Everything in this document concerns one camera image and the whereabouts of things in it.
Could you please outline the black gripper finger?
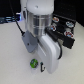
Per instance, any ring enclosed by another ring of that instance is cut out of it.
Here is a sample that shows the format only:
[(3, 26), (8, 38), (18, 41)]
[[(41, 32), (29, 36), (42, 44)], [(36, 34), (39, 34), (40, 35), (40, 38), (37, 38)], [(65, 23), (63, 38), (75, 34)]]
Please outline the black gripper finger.
[(44, 70), (45, 70), (44, 64), (43, 62), (40, 62), (40, 71), (44, 71)]

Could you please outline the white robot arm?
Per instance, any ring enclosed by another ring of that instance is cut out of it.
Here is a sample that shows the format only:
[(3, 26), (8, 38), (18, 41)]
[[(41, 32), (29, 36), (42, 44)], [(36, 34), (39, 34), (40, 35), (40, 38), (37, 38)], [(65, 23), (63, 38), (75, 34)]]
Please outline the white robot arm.
[(47, 71), (52, 74), (58, 67), (61, 45), (46, 32), (51, 26), (54, 0), (20, 0), (26, 32), (22, 36), (29, 53), (37, 52)]

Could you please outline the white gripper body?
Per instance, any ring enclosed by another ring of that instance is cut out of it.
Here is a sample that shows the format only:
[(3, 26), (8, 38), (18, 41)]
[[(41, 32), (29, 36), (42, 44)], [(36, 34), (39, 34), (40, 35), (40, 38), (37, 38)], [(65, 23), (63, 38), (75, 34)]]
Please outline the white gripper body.
[(47, 71), (52, 74), (58, 68), (61, 48), (58, 42), (54, 42), (48, 35), (41, 36), (37, 47), (37, 53)]

